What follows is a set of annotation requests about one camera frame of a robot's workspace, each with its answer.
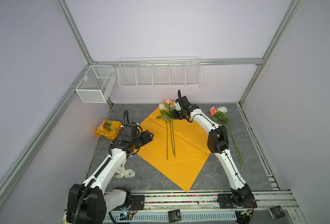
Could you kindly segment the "white fake rose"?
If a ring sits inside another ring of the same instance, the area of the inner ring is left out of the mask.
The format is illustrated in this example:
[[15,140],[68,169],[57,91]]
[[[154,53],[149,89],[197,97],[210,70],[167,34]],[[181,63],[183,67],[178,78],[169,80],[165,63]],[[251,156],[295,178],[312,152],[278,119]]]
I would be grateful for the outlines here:
[[170,133],[171,133],[171,142],[172,142],[172,153],[173,156],[176,157],[176,143],[175,143],[175,133],[174,133],[174,125],[173,125],[173,115],[175,111],[175,106],[170,105],[169,107],[169,123],[170,123]]

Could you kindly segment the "light pink fake rose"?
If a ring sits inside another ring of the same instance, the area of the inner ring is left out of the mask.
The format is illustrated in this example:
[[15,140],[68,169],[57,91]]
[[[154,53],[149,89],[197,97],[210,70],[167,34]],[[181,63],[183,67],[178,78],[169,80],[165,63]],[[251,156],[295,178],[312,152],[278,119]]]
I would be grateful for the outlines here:
[[164,102],[164,115],[166,116],[166,127],[167,130],[170,132],[170,141],[172,146],[172,154],[175,157],[175,140],[174,140],[174,134],[173,134],[173,125],[172,125],[172,118],[171,118],[171,103],[172,101],[170,99],[166,99]]

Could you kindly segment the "cream fake rose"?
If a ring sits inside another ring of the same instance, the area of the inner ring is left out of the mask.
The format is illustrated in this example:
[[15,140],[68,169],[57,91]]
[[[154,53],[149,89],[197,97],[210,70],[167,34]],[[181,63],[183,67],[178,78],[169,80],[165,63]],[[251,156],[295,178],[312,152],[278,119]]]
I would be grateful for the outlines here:
[[166,159],[168,160],[168,115],[167,115],[167,103],[159,104],[158,108],[161,115],[157,116],[156,119],[162,119],[166,123]]

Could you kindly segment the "dark pink fake rose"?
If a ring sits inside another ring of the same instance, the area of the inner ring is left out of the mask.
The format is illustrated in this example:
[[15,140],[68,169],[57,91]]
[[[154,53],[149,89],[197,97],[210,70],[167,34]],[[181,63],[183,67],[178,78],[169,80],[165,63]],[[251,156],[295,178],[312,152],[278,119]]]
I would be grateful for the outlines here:
[[243,163],[243,159],[242,159],[238,144],[237,144],[236,139],[234,137],[232,128],[230,126],[229,118],[227,117],[227,112],[228,112],[227,107],[225,107],[225,106],[214,107],[213,106],[213,107],[210,108],[209,112],[210,112],[210,116],[212,117],[213,121],[220,121],[227,128],[228,133],[229,133],[229,135],[230,135],[230,137],[231,137],[231,139],[232,139],[232,141],[235,145],[235,149],[236,149],[237,155],[239,157],[240,166],[242,167],[242,165],[244,163]]

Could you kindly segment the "orange wrapping paper sheet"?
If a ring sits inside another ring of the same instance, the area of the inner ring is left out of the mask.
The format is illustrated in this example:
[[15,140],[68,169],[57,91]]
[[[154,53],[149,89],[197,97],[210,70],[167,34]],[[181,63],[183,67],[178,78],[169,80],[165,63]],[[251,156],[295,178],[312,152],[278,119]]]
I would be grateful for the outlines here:
[[168,132],[167,160],[166,123],[162,119],[156,119],[160,115],[160,110],[157,108],[141,123],[141,127],[153,133],[154,138],[140,149],[139,155],[188,192],[210,155],[207,146],[208,132],[196,122],[174,120],[176,157],[172,154],[170,132]]

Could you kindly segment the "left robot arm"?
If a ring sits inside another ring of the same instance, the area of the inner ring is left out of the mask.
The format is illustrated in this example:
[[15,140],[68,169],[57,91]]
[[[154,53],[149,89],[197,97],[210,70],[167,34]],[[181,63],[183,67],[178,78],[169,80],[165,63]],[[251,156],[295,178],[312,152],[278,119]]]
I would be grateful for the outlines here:
[[126,188],[105,190],[114,174],[134,150],[153,141],[154,134],[148,130],[135,135],[123,135],[110,144],[110,152],[95,172],[81,184],[69,190],[66,221],[71,224],[101,224],[108,212],[121,205],[129,205],[131,192]]

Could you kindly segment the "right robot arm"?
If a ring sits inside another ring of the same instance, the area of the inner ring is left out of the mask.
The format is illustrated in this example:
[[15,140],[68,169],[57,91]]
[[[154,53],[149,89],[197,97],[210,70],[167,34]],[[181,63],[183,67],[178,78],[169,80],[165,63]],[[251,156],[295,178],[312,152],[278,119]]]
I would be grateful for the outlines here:
[[228,123],[227,108],[224,106],[212,107],[209,111],[210,117],[206,116],[196,104],[181,103],[179,100],[171,108],[174,119],[185,119],[190,123],[194,121],[208,132],[207,146],[225,171],[232,192],[232,204],[237,208],[245,205],[255,208],[256,201],[253,193],[242,178],[230,153],[228,131],[225,126]]

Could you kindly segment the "white ribbon gold lettering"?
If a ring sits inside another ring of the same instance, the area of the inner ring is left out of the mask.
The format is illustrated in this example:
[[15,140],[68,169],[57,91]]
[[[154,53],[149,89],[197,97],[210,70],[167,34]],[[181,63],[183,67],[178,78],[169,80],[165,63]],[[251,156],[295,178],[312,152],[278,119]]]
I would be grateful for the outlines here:
[[126,169],[125,168],[125,164],[126,162],[122,163],[120,165],[120,167],[118,167],[118,169],[116,170],[115,174],[114,174],[114,177],[115,178],[133,178],[135,176],[135,171],[132,170],[132,169]]

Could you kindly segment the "yellow snack bag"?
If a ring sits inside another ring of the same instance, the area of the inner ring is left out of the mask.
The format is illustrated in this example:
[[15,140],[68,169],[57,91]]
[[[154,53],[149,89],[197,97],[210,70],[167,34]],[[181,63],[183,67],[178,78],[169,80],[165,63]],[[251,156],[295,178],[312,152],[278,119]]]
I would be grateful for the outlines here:
[[97,127],[94,135],[97,137],[104,137],[110,140],[114,140],[118,136],[121,129],[122,129],[121,122],[116,120],[103,119],[102,122]]

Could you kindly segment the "black box centre front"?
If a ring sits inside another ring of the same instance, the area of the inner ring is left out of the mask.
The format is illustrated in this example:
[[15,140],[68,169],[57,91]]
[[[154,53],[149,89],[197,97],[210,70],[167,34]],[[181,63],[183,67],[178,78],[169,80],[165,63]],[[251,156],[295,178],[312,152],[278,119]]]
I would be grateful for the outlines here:
[[182,220],[182,217],[181,217],[180,210],[168,211],[168,221],[169,221],[169,223],[178,222],[178,221],[181,221],[181,220]]

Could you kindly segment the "black box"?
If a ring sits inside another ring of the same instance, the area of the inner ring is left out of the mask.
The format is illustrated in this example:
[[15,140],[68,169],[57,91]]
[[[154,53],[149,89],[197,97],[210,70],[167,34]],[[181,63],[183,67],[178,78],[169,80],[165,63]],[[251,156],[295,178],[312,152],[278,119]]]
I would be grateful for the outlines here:
[[284,210],[280,205],[268,208],[268,212],[272,219],[279,219],[286,216]]
[[181,220],[182,220],[182,217],[181,217],[180,210],[168,211],[168,221],[169,221],[169,223],[178,222],[178,221],[181,221]]

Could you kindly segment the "black box right front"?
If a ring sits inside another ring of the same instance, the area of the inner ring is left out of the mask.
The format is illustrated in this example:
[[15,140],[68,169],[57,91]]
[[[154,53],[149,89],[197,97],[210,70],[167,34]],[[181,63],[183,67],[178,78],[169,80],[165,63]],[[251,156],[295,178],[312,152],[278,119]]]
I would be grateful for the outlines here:
[[284,210],[280,205],[268,208],[268,212],[272,219],[279,219],[286,216]]

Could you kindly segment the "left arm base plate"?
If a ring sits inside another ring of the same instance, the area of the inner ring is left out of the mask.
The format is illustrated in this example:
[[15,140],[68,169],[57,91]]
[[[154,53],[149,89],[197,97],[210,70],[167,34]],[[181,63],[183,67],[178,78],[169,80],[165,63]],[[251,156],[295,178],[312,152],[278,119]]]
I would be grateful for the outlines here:
[[125,204],[116,207],[115,211],[142,211],[145,206],[144,195],[132,195],[130,200],[126,201]]

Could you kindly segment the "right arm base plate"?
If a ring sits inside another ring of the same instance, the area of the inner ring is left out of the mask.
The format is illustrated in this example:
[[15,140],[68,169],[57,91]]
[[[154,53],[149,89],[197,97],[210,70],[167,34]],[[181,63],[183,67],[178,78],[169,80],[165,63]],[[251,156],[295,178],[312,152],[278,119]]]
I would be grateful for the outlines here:
[[257,208],[257,203],[254,195],[240,198],[235,194],[218,194],[216,200],[221,209],[254,209]]

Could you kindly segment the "aluminium front rail frame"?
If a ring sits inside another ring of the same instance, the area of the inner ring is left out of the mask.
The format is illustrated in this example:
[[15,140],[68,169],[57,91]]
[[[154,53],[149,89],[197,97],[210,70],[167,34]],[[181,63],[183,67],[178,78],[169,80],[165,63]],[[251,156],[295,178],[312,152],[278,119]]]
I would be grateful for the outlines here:
[[[234,211],[237,217],[237,223],[253,224],[255,219],[264,217],[270,221],[272,219],[268,212],[268,208],[280,205],[284,210],[289,224],[306,224],[307,220],[304,217],[297,201],[290,191],[258,191],[254,192],[257,208],[254,209],[221,209],[218,199],[218,194],[232,194],[224,191],[133,191],[132,195],[144,195],[145,206],[142,211],[124,211],[129,212],[130,217],[138,212],[168,212],[172,210],[180,211]],[[112,212],[108,212],[102,224],[117,223]]]

